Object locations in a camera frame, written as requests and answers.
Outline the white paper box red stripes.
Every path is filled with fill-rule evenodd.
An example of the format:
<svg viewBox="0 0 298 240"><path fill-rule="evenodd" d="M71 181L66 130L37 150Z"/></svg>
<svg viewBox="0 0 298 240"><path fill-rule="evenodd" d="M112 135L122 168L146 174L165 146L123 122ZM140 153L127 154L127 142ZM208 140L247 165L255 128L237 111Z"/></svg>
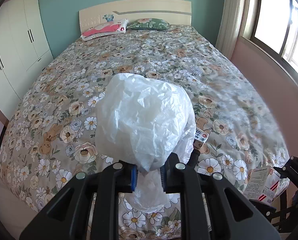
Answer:
<svg viewBox="0 0 298 240"><path fill-rule="evenodd" d="M280 174L272 167L256 168L252 171L244 196L271 205L279 186Z"/></svg>

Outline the white red milk carton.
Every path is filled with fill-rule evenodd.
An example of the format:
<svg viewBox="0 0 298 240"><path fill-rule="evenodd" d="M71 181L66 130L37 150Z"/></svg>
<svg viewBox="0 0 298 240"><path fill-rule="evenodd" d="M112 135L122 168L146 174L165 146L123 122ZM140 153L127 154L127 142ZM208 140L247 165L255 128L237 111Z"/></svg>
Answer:
<svg viewBox="0 0 298 240"><path fill-rule="evenodd" d="M196 128L193 142L194 149L200 150L206 144L208 137L208 133L199 128Z"/></svg>

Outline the white plastic bag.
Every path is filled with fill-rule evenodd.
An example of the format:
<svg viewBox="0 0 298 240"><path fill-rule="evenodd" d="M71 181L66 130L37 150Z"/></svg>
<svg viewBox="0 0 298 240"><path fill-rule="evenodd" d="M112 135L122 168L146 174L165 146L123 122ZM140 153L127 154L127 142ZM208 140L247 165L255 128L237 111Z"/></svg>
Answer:
<svg viewBox="0 0 298 240"><path fill-rule="evenodd" d="M129 204L144 213L161 211L169 198L160 168L171 153L187 163L193 151L196 124L186 91L138 74L116 74L96 105L96 119L97 151L140 172L134 192L126 196Z"/></svg>

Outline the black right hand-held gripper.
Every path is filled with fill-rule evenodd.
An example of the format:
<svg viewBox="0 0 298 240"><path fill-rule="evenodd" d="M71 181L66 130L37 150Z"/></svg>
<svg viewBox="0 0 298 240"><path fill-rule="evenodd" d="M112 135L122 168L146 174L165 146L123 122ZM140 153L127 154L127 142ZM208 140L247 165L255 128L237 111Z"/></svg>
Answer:
<svg viewBox="0 0 298 240"><path fill-rule="evenodd" d="M276 228L281 239L298 239L298 157L291 156L282 167L279 186L271 205L249 200Z"/></svg>

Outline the floral bed quilt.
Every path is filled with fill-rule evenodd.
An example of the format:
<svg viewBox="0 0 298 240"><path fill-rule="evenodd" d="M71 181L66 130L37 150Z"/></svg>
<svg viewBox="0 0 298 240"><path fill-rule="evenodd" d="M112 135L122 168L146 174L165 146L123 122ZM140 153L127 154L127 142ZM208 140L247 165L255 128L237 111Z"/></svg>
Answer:
<svg viewBox="0 0 298 240"><path fill-rule="evenodd" d="M280 239L285 141L238 68L190 26L82 35L11 117L0 178L20 239Z"/></svg>

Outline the white wardrobe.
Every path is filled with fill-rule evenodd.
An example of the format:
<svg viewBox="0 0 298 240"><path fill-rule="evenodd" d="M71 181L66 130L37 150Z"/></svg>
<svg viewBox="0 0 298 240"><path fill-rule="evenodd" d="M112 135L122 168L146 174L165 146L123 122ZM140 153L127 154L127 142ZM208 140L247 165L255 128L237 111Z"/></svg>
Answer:
<svg viewBox="0 0 298 240"><path fill-rule="evenodd" d="M0 7L0 111L7 119L52 60L39 0L3 3Z"/></svg>

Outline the pink white pillow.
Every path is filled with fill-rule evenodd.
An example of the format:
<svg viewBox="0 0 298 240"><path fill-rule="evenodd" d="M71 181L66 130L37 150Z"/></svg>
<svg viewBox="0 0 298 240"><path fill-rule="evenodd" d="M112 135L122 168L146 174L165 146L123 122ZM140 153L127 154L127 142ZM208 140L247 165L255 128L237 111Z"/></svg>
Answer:
<svg viewBox="0 0 298 240"><path fill-rule="evenodd" d="M88 29L81 34L81 38L84 41L93 40L98 37L124 34L129 20L124 18L117 21L110 21L103 24L99 24L95 27Z"/></svg>

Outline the green floral pillow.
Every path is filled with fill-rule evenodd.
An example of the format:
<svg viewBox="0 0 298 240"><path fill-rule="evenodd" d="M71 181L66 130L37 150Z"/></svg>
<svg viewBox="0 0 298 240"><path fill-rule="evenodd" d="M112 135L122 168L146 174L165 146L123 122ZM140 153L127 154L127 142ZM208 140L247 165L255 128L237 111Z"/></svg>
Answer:
<svg viewBox="0 0 298 240"><path fill-rule="evenodd" d="M169 23L158 18L141 18L127 26L133 30L168 30Z"/></svg>

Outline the beige wooden headboard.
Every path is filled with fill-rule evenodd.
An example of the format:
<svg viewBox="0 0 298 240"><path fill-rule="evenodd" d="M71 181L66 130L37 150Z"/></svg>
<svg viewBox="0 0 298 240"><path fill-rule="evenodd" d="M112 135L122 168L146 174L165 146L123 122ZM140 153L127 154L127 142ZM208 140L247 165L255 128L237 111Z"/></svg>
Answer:
<svg viewBox="0 0 298 240"><path fill-rule="evenodd" d="M78 12L80 32L110 19L159 18L170 24L191 25L192 3L184 0L120 0L82 9Z"/></svg>

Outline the beige curtain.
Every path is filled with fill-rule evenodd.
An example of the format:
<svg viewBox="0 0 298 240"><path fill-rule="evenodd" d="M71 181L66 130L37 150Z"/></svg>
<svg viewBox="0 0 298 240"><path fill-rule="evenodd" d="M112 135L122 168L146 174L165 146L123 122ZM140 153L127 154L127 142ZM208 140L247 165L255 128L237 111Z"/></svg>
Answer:
<svg viewBox="0 0 298 240"><path fill-rule="evenodd" d="M224 0L216 48L231 59L239 37L251 38L258 0Z"/></svg>

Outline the window with dark frame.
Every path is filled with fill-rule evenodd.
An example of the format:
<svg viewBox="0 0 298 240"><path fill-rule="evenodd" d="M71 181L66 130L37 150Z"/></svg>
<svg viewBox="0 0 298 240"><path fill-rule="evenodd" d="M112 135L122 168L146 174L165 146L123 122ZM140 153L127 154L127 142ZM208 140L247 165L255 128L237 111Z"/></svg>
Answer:
<svg viewBox="0 0 298 240"><path fill-rule="evenodd" d="M245 0L242 35L298 88L298 0Z"/></svg>

